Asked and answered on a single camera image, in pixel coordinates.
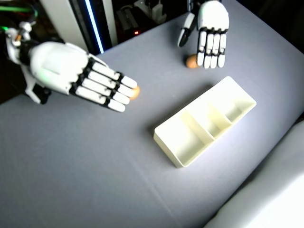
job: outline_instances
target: robotic hand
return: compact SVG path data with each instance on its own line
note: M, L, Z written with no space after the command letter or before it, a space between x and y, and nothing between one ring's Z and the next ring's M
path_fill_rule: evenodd
M72 94L118 112L125 110L137 83L116 72L92 54L69 43L31 41L31 24L20 30L9 28L6 43L10 59L21 65L27 83L26 94L44 104L51 90Z
M189 0L188 15L180 33L178 46L184 46L197 25L199 31L197 64L204 68L223 67L229 16L218 0Z

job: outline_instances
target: led light strip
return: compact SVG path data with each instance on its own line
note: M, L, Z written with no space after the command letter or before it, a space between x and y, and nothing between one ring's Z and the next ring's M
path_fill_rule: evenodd
M90 16L90 19L91 19L91 22L92 22L92 25L93 25L93 30L94 30L94 33L95 33L95 36L96 36L96 40L97 40L97 43L98 43L100 53L103 54L104 49L103 49L103 45L101 44L101 39L100 39L98 29L97 29L97 25L96 25L96 22L95 22L95 19L94 19L94 14L93 14L93 11L92 11L92 8L91 8L90 0L85 0L85 3L86 3L87 11L89 12L89 16Z

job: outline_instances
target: divided container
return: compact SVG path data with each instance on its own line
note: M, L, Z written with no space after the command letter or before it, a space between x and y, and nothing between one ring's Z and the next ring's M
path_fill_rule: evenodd
M225 77L156 127L153 138L176 167L187 167L256 104Z

